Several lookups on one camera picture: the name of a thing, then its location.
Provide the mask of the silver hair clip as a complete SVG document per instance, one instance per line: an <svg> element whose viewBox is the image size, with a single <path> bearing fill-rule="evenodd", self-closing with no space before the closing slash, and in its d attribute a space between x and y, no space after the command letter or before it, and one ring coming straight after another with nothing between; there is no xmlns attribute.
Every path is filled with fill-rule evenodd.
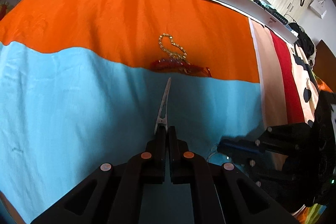
<svg viewBox="0 0 336 224"><path fill-rule="evenodd" d="M154 134L157 133L159 125L163 125L165 130L168 130L168 122L167 122L167 107L168 107L168 98L169 98L169 91L171 87L171 77L168 78L166 87L161 99L161 104L158 110L157 120L155 123Z"/></svg>

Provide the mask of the colourful patchwork bedsheet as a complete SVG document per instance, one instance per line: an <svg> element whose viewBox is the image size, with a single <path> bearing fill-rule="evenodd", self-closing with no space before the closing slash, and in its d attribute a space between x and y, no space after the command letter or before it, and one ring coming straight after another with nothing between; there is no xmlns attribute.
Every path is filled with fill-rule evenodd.
<svg viewBox="0 0 336 224"><path fill-rule="evenodd" d="M1 201L30 223L169 121L209 156L224 136L312 122L302 49L208 0L22 0L1 20Z"/></svg>

